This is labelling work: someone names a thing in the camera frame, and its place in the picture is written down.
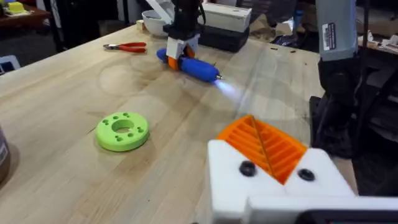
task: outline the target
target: green ring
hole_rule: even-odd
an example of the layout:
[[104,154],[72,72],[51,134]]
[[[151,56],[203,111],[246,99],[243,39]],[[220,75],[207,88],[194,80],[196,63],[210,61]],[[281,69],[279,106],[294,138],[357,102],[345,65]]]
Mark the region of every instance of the green ring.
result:
[[[116,132],[125,129],[125,133]],[[137,113],[114,113],[97,125],[98,144],[104,149],[124,152],[143,145],[149,137],[149,125]]]

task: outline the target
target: blue object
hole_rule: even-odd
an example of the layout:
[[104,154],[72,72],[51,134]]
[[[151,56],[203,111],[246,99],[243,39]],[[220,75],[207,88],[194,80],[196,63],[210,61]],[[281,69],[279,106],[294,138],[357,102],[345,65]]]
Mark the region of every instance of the blue object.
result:
[[[166,49],[160,49],[156,52],[157,57],[164,63],[167,63],[166,51]],[[179,60],[179,69],[204,82],[216,81],[217,76],[220,75],[220,72],[214,65],[194,58],[181,57]]]

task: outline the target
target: orange 3d printed part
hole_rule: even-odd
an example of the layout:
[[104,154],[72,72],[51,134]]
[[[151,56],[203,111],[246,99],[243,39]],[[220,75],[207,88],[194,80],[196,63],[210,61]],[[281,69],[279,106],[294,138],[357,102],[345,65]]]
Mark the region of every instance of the orange 3d printed part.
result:
[[307,148],[288,134],[247,115],[225,128],[224,140],[281,184],[289,177]]

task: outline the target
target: wooden tabletop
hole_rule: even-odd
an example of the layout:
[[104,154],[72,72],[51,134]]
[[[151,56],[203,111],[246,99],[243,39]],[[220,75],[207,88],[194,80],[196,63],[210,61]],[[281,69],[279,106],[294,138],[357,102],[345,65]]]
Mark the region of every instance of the wooden tabletop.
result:
[[[148,53],[102,47],[132,41]],[[201,222],[206,144],[230,122],[253,114],[308,145],[308,99],[323,93],[317,54],[256,40],[237,54],[201,46],[225,77],[216,86],[162,64],[165,46],[129,27],[0,77],[12,155],[1,223]],[[150,123],[139,149],[97,145],[97,123],[117,111]]]
[[43,20],[49,19],[51,17],[51,13],[37,9],[36,7],[24,5],[24,8],[26,11],[31,11],[32,14],[28,16],[0,17],[0,27],[21,25],[38,27],[42,25]]

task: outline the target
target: red pliers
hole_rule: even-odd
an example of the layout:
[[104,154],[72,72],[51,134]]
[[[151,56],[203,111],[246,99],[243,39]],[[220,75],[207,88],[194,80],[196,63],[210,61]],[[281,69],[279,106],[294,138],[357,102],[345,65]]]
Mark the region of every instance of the red pliers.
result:
[[144,42],[134,42],[134,43],[126,43],[126,44],[105,44],[104,48],[106,50],[123,50],[127,52],[134,53],[144,53],[147,51],[144,47],[147,44]]

